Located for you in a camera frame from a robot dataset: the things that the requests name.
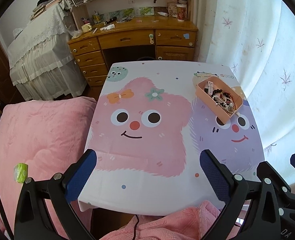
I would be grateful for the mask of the pink quilt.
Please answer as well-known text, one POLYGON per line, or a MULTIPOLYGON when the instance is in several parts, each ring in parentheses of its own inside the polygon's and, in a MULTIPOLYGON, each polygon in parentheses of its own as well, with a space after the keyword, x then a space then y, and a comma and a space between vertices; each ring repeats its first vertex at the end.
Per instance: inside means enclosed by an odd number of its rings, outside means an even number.
MULTIPOLYGON (((96 100, 78 97, 61 101, 27 101, 4 108, 0 119, 0 237, 14 238, 16 209, 28 178, 49 180, 64 173, 86 152, 86 139, 96 100), (23 184, 14 181, 14 167, 28 165, 23 184)), ((68 239, 50 200, 45 200, 54 226, 68 239)), ((90 231, 91 213, 74 211, 90 231)))

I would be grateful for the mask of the pink plastic tray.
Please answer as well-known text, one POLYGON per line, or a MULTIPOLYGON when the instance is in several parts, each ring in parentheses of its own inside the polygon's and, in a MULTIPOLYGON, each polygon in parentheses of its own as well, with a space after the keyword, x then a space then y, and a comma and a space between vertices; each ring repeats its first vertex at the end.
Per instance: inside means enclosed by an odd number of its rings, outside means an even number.
POLYGON ((199 81, 196 81, 195 77, 194 83, 196 98, 192 103, 193 111, 198 114, 201 113, 201 110, 212 112, 218 120, 219 125, 230 124, 232 116, 235 115, 243 105, 243 97, 237 94, 235 87, 230 87, 215 75, 203 77, 199 81), (204 91, 207 81, 211 81, 214 84, 212 96, 209 96, 204 91), (235 112, 232 116, 229 116, 221 108, 220 103, 222 102, 234 103, 235 112))

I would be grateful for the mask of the red paper cup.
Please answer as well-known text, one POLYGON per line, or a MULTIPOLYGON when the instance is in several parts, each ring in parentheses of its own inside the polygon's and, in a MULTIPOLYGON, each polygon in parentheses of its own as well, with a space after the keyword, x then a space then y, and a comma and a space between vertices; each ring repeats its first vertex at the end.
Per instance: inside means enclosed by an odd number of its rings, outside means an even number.
POLYGON ((177 20, 179 22, 184 22, 187 16, 187 5, 186 4, 177 4, 177 20))

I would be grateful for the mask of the cartoon monster tablecloth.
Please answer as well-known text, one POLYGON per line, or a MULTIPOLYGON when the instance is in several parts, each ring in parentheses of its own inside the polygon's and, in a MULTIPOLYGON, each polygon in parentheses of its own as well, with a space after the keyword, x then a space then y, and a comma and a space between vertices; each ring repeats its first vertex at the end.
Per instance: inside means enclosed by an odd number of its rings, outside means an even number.
POLYGON ((106 77, 86 148, 97 164, 78 198, 81 211, 166 216, 204 200, 217 207, 199 155, 210 150, 234 174, 257 180, 264 161, 247 100, 226 123, 196 96, 196 83, 218 77, 242 93, 231 69, 189 61, 114 63, 106 77))

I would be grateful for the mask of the white window curtain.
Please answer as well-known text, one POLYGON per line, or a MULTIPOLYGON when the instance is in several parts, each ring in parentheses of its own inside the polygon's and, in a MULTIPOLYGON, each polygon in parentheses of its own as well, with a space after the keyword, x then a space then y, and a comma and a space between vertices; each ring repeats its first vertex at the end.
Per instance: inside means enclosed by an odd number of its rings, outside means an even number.
POLYGON ((222 64, 240 83, 267 161, 295 183, 295 16, 282 0, 193 0, 195 60, 222 64))

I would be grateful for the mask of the white lace cover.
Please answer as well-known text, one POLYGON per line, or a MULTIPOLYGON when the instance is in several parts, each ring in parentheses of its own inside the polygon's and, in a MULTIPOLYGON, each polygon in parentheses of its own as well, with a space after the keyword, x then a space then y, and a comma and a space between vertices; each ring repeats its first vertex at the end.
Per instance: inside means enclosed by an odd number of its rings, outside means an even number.
POLYGON ((10 44, 10 78, 24 100, 83 93, 87 82, 68 45, 73 31, 73 18, 56 4, 29 22, 10 44))

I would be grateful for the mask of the green packet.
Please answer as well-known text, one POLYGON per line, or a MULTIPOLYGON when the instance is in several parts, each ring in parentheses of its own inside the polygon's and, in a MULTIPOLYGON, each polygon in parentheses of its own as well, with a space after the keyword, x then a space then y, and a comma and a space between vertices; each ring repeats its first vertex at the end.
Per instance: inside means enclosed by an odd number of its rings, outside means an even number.
POLYGON ((28 178, 28 165, 25 163, 18 163, 14 167, 14 181, 23 184, 28 178))

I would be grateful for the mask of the yellow mug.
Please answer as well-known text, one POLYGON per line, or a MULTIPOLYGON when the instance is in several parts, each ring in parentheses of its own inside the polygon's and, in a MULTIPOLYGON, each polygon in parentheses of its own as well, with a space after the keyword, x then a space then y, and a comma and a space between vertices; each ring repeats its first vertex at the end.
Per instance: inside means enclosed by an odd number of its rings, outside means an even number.
POLYGON ((90 32, 93 28, 92 25, 90 23, 84 24, 81 26, 81 29, 83 31, 83 33, 88 33, 90 32))

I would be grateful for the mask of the wooden desk with drawers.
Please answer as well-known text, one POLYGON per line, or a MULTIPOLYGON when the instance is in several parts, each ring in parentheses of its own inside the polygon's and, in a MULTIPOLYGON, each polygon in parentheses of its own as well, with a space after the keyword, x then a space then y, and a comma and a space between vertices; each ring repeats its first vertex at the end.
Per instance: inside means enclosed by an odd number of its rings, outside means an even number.
POLYGON ((68 42, 75 63, 91 87, 102 87, 112 64, 126 61, 192 61, 198 28, 190 21, 145 16, 92 30, 68 42))

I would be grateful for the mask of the pink smart watch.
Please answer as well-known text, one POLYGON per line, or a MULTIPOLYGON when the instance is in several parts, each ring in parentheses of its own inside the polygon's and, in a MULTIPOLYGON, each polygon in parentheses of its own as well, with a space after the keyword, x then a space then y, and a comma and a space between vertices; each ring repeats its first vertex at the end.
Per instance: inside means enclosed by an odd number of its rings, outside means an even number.
POLYGON ((205 87, 204 87, 204 91, 209 95, 212 96, 213 94, 213 88, 214 88, 214 84, 211 81, 207 81, 205 87))

